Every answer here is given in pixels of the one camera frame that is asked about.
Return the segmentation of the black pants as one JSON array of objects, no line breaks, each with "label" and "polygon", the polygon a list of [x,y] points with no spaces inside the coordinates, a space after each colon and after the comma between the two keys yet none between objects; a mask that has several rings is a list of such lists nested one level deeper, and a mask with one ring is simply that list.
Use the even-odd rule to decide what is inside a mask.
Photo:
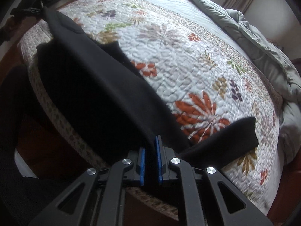
[{"label": "black pants", "polygon": [[216,113],[204,95],[176,101],[171,113],[163,100],[122,52],[118,43],[100,44],[71,18],[44,8],[53,36],[37,47],[42,84],[75,132],[108,164],[130,150],[145,149],[147,168],[158,164],[155,138],[197,168],[224,167],[258,146],[255,118],[217,127],[196,126]]}]

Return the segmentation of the dark clothes pile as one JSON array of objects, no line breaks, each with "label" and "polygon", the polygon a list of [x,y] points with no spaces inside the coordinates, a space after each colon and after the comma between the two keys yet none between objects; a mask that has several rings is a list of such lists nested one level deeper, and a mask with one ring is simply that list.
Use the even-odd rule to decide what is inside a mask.
[{"label": "dark clothes pile", "polygon": [[10,12],[11,17],[1,27],[1,43],[9,41],[26,17],[40,17],[44,7],[50,7],[61,0],[21,0]]}]

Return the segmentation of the floral quilted bedspread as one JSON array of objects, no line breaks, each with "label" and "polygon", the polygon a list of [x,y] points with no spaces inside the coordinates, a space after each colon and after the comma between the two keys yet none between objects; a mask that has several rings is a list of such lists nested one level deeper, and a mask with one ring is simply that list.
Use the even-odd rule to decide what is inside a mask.
[{"label": "floral quilted bedspread", "polygon": [[264,214],[283,170],[281,96],[189,0],[79,0],[61,9],[96,41],[117,42],[194,143],[253,116],[259,146],[223,171]]}]

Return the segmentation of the grey-green comforter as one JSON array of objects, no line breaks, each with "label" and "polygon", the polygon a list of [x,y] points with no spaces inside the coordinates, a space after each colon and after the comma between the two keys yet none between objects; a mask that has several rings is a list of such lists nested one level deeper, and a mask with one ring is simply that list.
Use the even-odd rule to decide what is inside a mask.
[{"label": "grey-green comforter", "polygon": [[281,96],[280,145],[289,164],[300,149],[300,75],[289,58],[267,41],[238,10],[224,9],[211,0],[192,0],[248,55]]}]

